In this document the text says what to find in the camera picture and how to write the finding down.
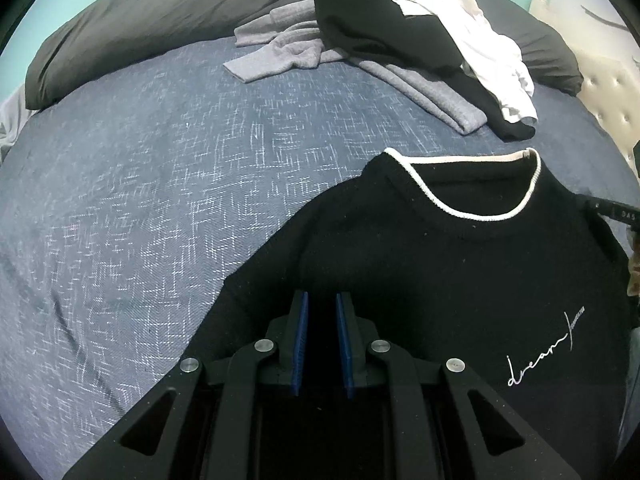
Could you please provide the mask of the person's right hand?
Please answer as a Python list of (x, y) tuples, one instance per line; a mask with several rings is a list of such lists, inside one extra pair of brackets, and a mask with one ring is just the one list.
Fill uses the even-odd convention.
[(627, 296), (638, 297), (640, 295), (640, 252), (636, 248), (628, 260), (629, 281)]

